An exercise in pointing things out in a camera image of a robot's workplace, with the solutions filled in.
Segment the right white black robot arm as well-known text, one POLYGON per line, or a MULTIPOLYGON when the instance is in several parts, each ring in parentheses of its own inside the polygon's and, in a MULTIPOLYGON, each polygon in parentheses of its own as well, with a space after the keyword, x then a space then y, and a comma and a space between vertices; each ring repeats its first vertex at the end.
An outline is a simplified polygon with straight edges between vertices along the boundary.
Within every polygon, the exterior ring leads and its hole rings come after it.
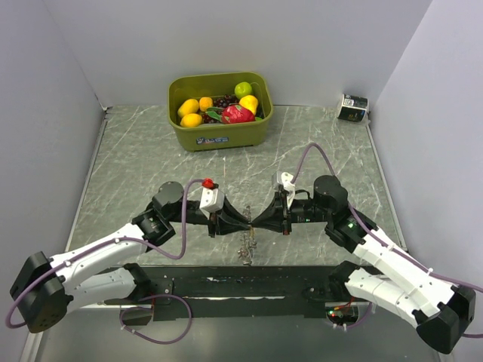
POLYGON ((299 190, 289 173, 275 173, 272 185, 272 203, 253 220, 253 227, 289 235, 294 223, 323 222, 335 244, 379 271, 371 275, 359 265, 341 263, 329 283, 335 299, 365 299, 408 322, 437 352, 453 351, 474 318, 474 287, 437 276, 421 265, 352 207, 335 176, 318 177, 313 194, 305 200, 296 198, 299 190))

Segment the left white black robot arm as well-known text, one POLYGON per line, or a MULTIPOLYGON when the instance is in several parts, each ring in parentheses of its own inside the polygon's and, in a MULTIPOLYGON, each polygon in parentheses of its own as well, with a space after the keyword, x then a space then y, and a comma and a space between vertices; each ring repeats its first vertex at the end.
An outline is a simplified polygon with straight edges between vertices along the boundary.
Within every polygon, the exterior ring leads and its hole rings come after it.
POLYGON ((211 179, 200 179, 202 196, 188 199, 189 187, 162 184, 146 209, 112 234, 76 250, 47 257, 29 256, 10 289, 14 301, 5 324, 44 332, 71 311, 109 299, 144 301, 149 279, 141 267, 127 264, 113 272, 117 262, 154 250, 172 260, 181 259, 187 247, 186 227, 205 225, 210 237, 247 231, 251 223, 239 213, 211 179), (19 311, 22 322, 11 317, 19 311))

